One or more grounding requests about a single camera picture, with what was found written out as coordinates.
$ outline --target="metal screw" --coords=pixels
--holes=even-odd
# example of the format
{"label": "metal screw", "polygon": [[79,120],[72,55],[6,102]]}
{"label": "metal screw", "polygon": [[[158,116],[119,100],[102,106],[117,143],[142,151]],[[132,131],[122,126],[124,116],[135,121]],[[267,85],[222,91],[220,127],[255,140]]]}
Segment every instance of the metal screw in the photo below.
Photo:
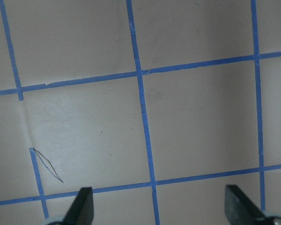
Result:
{"label": "metal screw", "polygon": [[273,220],[273,223],[274,223],[274,225],[281,225],[281,219],[275,218],[275,219]]}

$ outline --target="gray floor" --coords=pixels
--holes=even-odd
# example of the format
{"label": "gray floor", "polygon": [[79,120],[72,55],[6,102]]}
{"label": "gray floor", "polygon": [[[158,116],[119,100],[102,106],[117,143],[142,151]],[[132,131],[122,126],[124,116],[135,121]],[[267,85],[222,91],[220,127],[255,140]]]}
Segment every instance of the gray floor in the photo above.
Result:
{"label": "gray floor", "polygon": [[226,184],[281,213],[281,0],[130,2],[0,0],[0,225],[86,186],[95,225],[228,225]]}

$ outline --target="black object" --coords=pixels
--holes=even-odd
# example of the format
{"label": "black object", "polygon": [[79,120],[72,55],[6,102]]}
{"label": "black object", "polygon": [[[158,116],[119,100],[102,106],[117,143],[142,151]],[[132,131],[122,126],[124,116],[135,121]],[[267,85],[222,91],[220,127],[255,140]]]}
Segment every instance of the black object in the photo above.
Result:
{"label": "black object", "polygon": [[237,185],[226,185],[225,214],[231,225],[281,225],[281,217],[267,217]]}
{"label": "black object", "polygon": [[91,225],[94,219],[93,190],[90,187],[80,189],[62,222],[49,225]]}

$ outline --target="vertical blue tape strip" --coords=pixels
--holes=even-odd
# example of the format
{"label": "vertical blue tape strip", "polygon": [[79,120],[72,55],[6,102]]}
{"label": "vertical blue tape strip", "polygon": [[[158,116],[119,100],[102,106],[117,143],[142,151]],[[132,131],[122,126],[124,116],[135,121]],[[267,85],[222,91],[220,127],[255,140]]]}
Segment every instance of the vertical blue tape strip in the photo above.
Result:
{"label": "vertical blue tape strip", "polygon": [[23,93],[22,93],[22,90],[21,90],[21,82],[20,82],[20,78],[19,78],[19,74],[18,74],[18,68],[17,68],[16,62],[15,62],[15,52],[14,52],[13,43],[12,43],[11,37],[10,37],[10,30],[9,30],[9,24],[8,24],[8,20],[7,20],[7,14],[6,14],[6,9],[5,9],[5,5],[4,5],[4,0],[0,0],[0,11],[1,11],[1,16],[2,16],[2,21],[3,21],[3,26],[4,26],[5,37],[6,37],[6,41],[7,41],[11,66],[13,68],[15,85],[16,85],[16,88],[17,88],[19,100],[22,101],[23,100]]}
{"label": "vertical blue tape strip", "polygon": [[127,4],[127,12],[128,12],[128,19],[129,19],[133,56],[134,56],[136,73],[137,73],[137,81],[138,81],[138,86],[139,86],[140,107],[141,107],[141,115],[142,115],[142,121],[143,121],[143,126],[144,126],[146,147],[147,147],[147,157],[148,157],[149,172],[150,172],[150,183],[152,186],[152,201],[153,201],[153,208],[154,208],[155,224],[160,225],[157,192],[156,192],[156,180],[155,180],[154,164],[153,164],[153,155],[152,155],[152,148],[151,148],[148,117],[147,117],[147,111],[146,111],[144,84],[143,84],[143,79],[142,79],[143,72],[141,70],[140,56],[139,56],[139,51],[138,51],[137,42],[136,42],[136,31],[135,31],[135,25],[134,25],[134,17],[133,17],[133,9],[132,9],[131,0],[126,0],[126,4]]}
{"label": "vertical blue tape strip", "polygon": [[32,165],[33,165],[34,174],[36,176],[38,192],[39,192],[39,195],[40,195],[40,199],[42,201],[44,216],[45,216],[45,218],[48,218],[49,217],[49,213],[48,213],[48,209],[47,209],[47,204],[46,204],[46,199],[45,199],[45,195],[44,195],[43,185],[42,185],[41,176],[39,174],[39,170],[38,170],[38,166],[37,166],[37,158],[36,158],[36,155],[35,155],[33,150],[34,150],[33,148],[29,149],[30,156],[31,156],[31,161],[32,161]]}
{"label": "vertical blue tape strip", "polygon": [[258,41],[256,0],[251,0],[251,14],[252,14],[252,26],[253,26],[256,101],[257,101],[260,202],[261,202],[261,210],[265,210],[266,209],[266,197],[265,197],[266,195],[265,195],[264,152],[263,152],[263,133],[262,133],[261,81],[260,81],[260,65],[259,65],[260,54],[259,54],[259,41]]}

